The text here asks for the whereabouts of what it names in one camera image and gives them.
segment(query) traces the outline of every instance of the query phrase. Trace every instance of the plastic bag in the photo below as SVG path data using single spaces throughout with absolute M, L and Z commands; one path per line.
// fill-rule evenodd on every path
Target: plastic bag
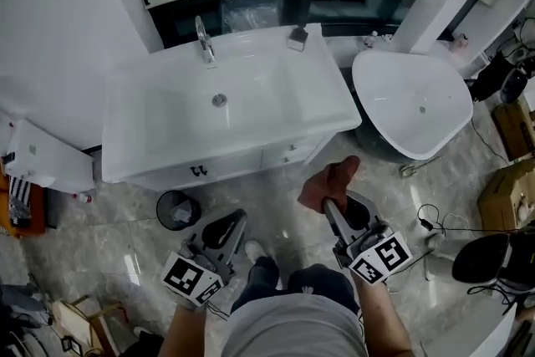
M 279 25 L 279 6 L 275 0 L 222 1 L 223 34 Z

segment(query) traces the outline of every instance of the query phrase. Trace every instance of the white t-shirt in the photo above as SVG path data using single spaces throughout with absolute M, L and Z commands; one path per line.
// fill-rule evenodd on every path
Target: white t-shirt
M 227 322 L 222 357 L 365 357 L 357 316 L 317 294 L 246 303 Z

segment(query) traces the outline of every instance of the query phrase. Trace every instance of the sink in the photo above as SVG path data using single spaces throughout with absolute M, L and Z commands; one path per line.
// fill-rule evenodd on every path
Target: sink
M 212 38 L 209 64 L 193 42 L 117 66 L 106 83 L 103 178 L 357 127 L 321 26 L 306 29 L 303 52 L 281 27 Z
M 353 81 L 366 119 L 390 146 L 412 160 L 431 158 L 473 113 L 462 77 L 440 59 L 365 51 L 354 60 Z M 375 143 L 377 150 L 381 142 Z

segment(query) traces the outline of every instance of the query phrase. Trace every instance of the sink basin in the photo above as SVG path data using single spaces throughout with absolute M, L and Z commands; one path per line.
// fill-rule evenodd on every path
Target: sink basin
M 354 101 L 321 35 L 309 24 L 303 52 L 290 27 L 212 38 L 121 64 L 107 79 L 103 178 L 225 156 L 298 135 L 357 127 Z
M 353 81 L 375 129 L 412 160 L 431 158 L 473 113 L 462 77 L 440 59 L 365 51 L 353 62 Z

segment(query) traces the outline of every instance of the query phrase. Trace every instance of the brown box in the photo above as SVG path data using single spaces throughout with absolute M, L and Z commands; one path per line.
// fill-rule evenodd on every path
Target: brown box
M 518 162 L 496 172 L 477 200 L 483 229 L 517 229 L 520 197 L 535 201 L 535 159 Z
M 535 130 L 524 97 L 510 105 L 497 106 L 492 117 L 510 161 L 535 150 Z

